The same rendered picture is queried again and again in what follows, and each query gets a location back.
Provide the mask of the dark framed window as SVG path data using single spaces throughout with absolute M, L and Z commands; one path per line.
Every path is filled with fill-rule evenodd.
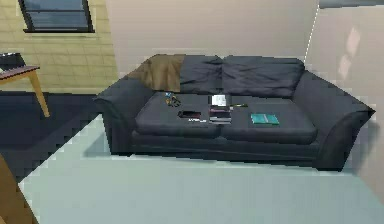
M 18 0 L 26 33 L 94 33 L 88 0 Z

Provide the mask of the brown throw blanket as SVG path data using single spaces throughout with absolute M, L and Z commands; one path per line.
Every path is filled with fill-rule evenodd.
M 139 79 L 153 90 L 179 92 L 184 58 L 185 54 L 156 54 L 127 74 L 127 77 Z

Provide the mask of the black remote control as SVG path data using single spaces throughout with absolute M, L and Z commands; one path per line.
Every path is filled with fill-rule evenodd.
M 205 119 L 201 118 L 201 113 L 197 111 L 179 111 L 177 116 L 179 118 L 185 118 L 188 121 L 205 122 Z

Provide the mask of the brown wooden furniture edge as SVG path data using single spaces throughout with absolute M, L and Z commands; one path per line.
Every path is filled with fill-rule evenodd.
M 0 224 L 39 224 L 1 154 Z

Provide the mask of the dark grey sofa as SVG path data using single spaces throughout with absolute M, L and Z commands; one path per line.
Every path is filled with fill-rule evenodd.
M 209 121 L 209 98 L 226 95 L 231 122 Z M 114 155 L 153 155 L 309 166 L 340 171 L 374 109 L 305 68 L 297 58 L 185 55 L 180 91 L 153 90 L 120 78 L 99 93 Z M 179 111 L 197 111 L 205 122 Z M 253 124 L 274 114 L 279 125 Z

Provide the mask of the teal book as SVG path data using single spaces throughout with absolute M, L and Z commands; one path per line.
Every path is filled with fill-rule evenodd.
M 253 124 L 269 124 L 269 125 L 279 125 L 280 122 L 274 114 L 254 114 L 250 115 L 251 121 Z

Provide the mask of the dark box on table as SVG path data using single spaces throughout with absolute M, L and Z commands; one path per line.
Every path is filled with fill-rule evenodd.
M 14 53 L 0 53 L 0 69 L 3 71 L 23 67 L 25 61 L 21 54 L 18 52 Z

